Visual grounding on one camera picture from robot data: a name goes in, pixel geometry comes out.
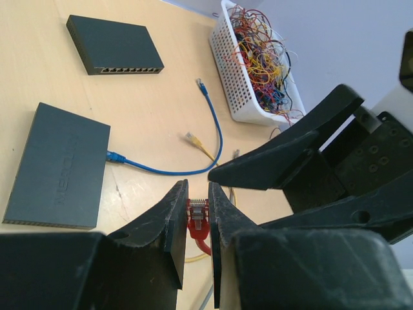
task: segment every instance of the colorful wires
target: colorful wires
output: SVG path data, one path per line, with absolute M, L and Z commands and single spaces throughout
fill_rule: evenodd
M 274 39 L 270 21 L 259 10 L 245 10 L 236 5 L 228 10 L 238 46 L 227 61 L 236 61 L 246 67 L 252 88 L 261 108 L 280 114 L 291 123 L 288 115 L 293 101 L 287 92 L 291 58 L 283 38 Z M 243 63 L 237 59 L 241 54 Z

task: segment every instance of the wooden table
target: wooden table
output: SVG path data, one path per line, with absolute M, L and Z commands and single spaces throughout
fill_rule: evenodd
M 145 25 L 165 69 L 159 75 L 88 76 L 66 29 L 70 14 Z M 37 104 L 50 105 L 112 126 L 110 150 L 151 167 L 201 169 L 210 160 L 183 140 L 191 131 L 211 151 L 217 132 L 195 80 L 201 78 L 224 134 L 221 162 L 268 141 L 272 128 L 230 117 L 208 44 L 213 19 L 157 0 L 0 1 L 0 212 L 8 197 Z M 159 201 L 179 177 L 107 164 L 96 230 L 110 233 Z M 188 177 L 191 198 L 207 197 L 207 174 Z M 291 214 L 281 191 L 237 190 L 238 207 L 257 223 Z M 0 224 L 2 233 L 74 231 Z M 188 239 L 186 255 L 200 251 Z M 208 291 L 209 259 L 185 266 L 177 309 L 198 309 Z M 212 302 L 207 309 L 213 309 Z

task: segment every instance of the perforated basket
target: perforated basket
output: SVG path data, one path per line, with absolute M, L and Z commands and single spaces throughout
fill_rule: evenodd
M 233 57 L 234 51 L 239 52 L 239 48 L 237 47 L 238 42 L 232 29 L 228 9 L 235 7 L 236 4 L 228 0 L 222 0 L 221 6 L 223 11 L 219 15 L 217 25 L 209 41 L 232 118 L 236 121 L 261 125 L 288 124 L 284 116 L 265 112 L 259 106 L 247 69 L 242 65 L 244 61 L 241 54 L 236 54 L 237 61 Z M 274 32 L 272 37 L 277 40 L 281 39 Z M 301 113 L 298 111 L 301 111 L 303 114 L 305 114 L 305 111 L 291 73 L 288 75 L 288 78 L 287 92 L 292 99 L 292 110 L 296 110 L 289 112 L 288 115 L 290 116 L 290 121 L 295 123 L 301 116 Z

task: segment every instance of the blue wire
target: blue wire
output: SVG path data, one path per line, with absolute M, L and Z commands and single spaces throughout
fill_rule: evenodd
M 201 79 L 197 79 L 197 84 L 199 86 L 199 89 L 201 89 L 203 95 L 205 96 L 206 101 L 208 102 L 209 108 L 211 109 L 212 117 L 214 118 L 214 122 L 215 122 L 215 125 L 217 127 L 218 134 L 219 134 L 218 154 L 217 154 L 215 160 L 207 168 L 201 169 L 201 170 L 195 170 L 195 171 L 182 171 L 182 172 L 179 172 L 179 171 L 178 172 L 163 171 L 163 170 L 158 170 L 158 169 L 154 169 L 154 168 L 142 165 L 141 163 L 136 163 L 132 160 L 128 160 L 124 156 L 122 156 L 118 153 L 115 153 L 115 152 L 110 152 L 109 150 L 106 153 L 106 160 L 107 161 L 114 161 L 114 162 L 117 162 L 117 163 L 127 163 L 131 166 L 135 166 L 135 167 L 143 169 L 145 171 L 153 172 L 153 173 L 157 173 L 157 174 L 163 174 L 163 175 L 166 175 L 166 176 L 191 176 L 191 175 L 194 175 L 194 174 L 201 174 L 201 173 L 207 172 L 207 171 L 211 170 L 212 168 L 214 168 L 214 166 L 218 162 L 219 158 L 221 157 L 222 149 L 223 149 L 223 146 L 224 146 L 224 139 L 223 139 L 223 136 L 222 136 L 221 126 L 219 126 L 217 114 L 215 113 L 214 106 L 212 105 L 211 99 L 209 98 L 207 88 L 202 83 Z

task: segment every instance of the yellow wire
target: yellow wire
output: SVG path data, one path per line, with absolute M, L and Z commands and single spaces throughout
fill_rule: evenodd
M 239 65 L 243 65 L 247 68 L 248 75 L 253 74 L 255 76 L 267 76 L 266 81 L 255 81 L 255 84 L 258 85 L 267 85 L 273 84 L 274 82 L 280 82 L 283 80 L 283 73 L 287 70 L 285 65 L 281 63 L 275 62 L 274 60 L 274 52 L 271 52 L 271 48 L 268 48 L 266 45 L 262 46 L 262 54 L 254 57 L 252 54 L 249 54 L 249 49 L 244 45 L 244 43 L 256 43 L 256 40 L 253 37 L 245 37 L 242 41 L 238 42 L 237 46 L 235 47 L 232 55 L 239 54 L 237 49 L 240 51 L 244 51 L 247 53 L 247 58 L 249 60 L 249 64 L 240 63 L 236 57 L 233 57 L 233 60 L 238 63 Z
M 208 257 L 209 255 L 207 255 L 207 254 L 201 254 L 201 255 L 198 255 L 198 256 L 194 256 L 194 257 L 190 257 L 190 258 L 185 258 L 185 263 L 186 264 L 188 264 L 188 263 L 194 263 L 194 262 L 197 262 L 198 260 L 203 260 L 204 258 L 206 258 L 206 257 Z
M 193 145 L 195 145 L 197 148 L 202 150 L 203 153 L 205 155 L 207 155 L 212 161 L 215 161 L 215 157 L 211 153 L 209 153 L 209 151 L 206 148 L 204 148 L 202 143 L 195 136 L 193 136 L 189 133 L 186 136 Z M 232 187 L 230 187 L 230 191 L 232 192 L 232 196 L 234 197 L 234 206 L 236 207 L 237 206 L 237 195 L 235 194 L 235 190 Z M 202 260 L 202 259 L 204 259 L 208 256 L 209 255 L 204 253 L 204 254 L 201 254 L 201 255 L 198 255 L 198 256 L 185 258 L 185 263 L 189 264 L 189 263 L 198 262 L 199 260 Z

